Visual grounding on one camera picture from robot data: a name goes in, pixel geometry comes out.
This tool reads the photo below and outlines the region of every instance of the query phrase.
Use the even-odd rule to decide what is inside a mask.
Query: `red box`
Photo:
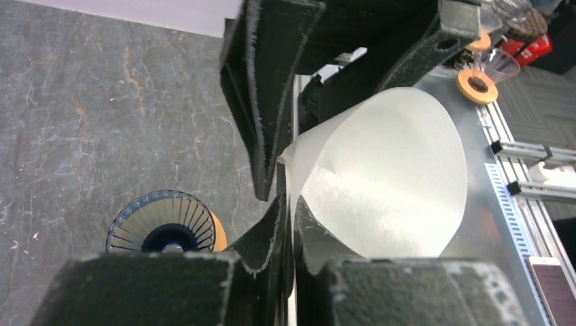
[[[500,48],[513,56],[523,46],[524,43],[522,42],[508,39],[506,42],[502,43]],[[548,33],[546,33],[544,36],[532,42],[524,51],[522,51],[516,60],[520,66],[523,67],[534,62],[536,59],[549,54],[550,52],[552,52],[552,41],[550,40]]]

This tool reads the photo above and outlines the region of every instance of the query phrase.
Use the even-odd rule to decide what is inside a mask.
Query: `screw hole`
[[[436,45],[436,50],[447,51],[447,50],[452,49],[457,44],[458,44],[458,40],[456,40],[456,39],[445,39],[442,42],[438,43],[438,45]]]

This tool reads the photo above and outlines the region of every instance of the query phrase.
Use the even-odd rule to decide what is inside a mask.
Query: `wooden base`
[[[472,52],[483,52],[486,51],[491,44],[492,41],[490,40],[490,35],[488,35],[488,33],[484,31],[484,29],[481,29],[480,39],[468,44],[467,46],[465,46],[465,48],[466,50]]]
[[[214,252],[220,252],[228,247],[228,242],[226,240],[226,232],[220,220],[214,213],[212,213],[212,218],[214,219],[214,226],[216,227],[216,242],[214,243]]]
[[[470,77],[478,77],[482,79],[482,81],[488,86],[488,91],[482,93],[472,88],[468,82]],[[498,89],[496,88],[496,85],[482,72],[473,71],[471,69],[462,70],[458,73],[456,84],[462,94],[475,103],[490,104],[498,98]]]

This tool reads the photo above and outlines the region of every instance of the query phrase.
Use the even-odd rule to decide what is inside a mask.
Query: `white wall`
[[[97,16],[222,37],[240,0],[23,0]]]

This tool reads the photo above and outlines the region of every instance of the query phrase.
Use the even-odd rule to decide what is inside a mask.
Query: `smartphone screen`
[[[529,257],[528,263],[552,325],[576,325],[576,298],[560,261],[551,257]]]

